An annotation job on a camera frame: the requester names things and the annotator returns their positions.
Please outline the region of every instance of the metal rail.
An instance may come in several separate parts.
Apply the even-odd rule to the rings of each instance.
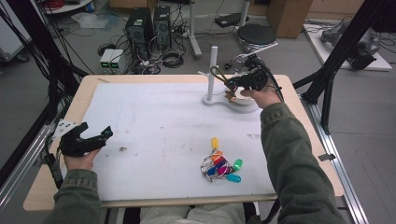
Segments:
[[[53,125],[44,125],[41,128],[35,138],[35,141],[33,141],[29,146],[18,165],[0,189],[0,214],[4,211],[12,195],[18,189],[18,186],[29,172],[38,155],[41,153],[41,149],[45,145],[46,138],[52,131],[52,128]]]
[[[353,189],[352,183],[349,180],[349,176],[341,161],[340,155],[338,154],[337,148],[335,147],[334,141],[330,135],[327,135],[323,129],[320,120],[321,114],[318,105],[310,105],[307,102],[303,102],[308,108],[312,115],[314,125],[316,125],[318,130],[318,135],[322,141],[322,144],[328,154],[333,154],[335,159],[331,161],[332,167],[334,167],[335,172],[340,178],[341,184],[344,187],[344,198],[346,200],[347,207],[349,209],[350,215],[353,218],[355,224],[368,224],[369,221],[361,207],[361,203],[358,199],[358,195]]]

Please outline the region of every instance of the leg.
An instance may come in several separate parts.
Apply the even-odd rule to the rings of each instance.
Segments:
[[[187,219],[205,224],[245,223],[245,211],[241,203],[197,205]]]
[[[189,206],[146,207],[140,211],[141,224],[169,223],[185,219],[191,208]]]

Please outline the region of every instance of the cardboard box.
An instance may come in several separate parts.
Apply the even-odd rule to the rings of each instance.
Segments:
[[[311,8],[313,0],[272,0],[267,20],[276,37],[296,38]]]
[[[109,4],[111,8],[125,12],[134,7],[149,7],[150,11],[153,12],[157,0],[109,0]]]

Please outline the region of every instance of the hand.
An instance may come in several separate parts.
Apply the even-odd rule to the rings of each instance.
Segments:
[[[273,83],[270,80],[268,80],[267,84],[261,91],[244,90],[241,91],[241,94],[243,96],[251,97],[254,101],[256,101],[256,104],[261,109],[265,109],[269,105],[282,102],[276,93]]]
[[[93,158],[95,158],[99,151],[100,149],[96,149],[83,157],[64,156],[67,170],[91,170],[93,167]]]

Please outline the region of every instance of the computer tower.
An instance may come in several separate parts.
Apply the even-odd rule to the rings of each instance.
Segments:
[[[125,25],[131,50],[139,53],[142,59],[150,59],[154,49],[154,28],[148,7],[135,7]]]
[[[154,31],[157,49],[172,48],[171,8],[169,6],[156,6],[154,11]]]

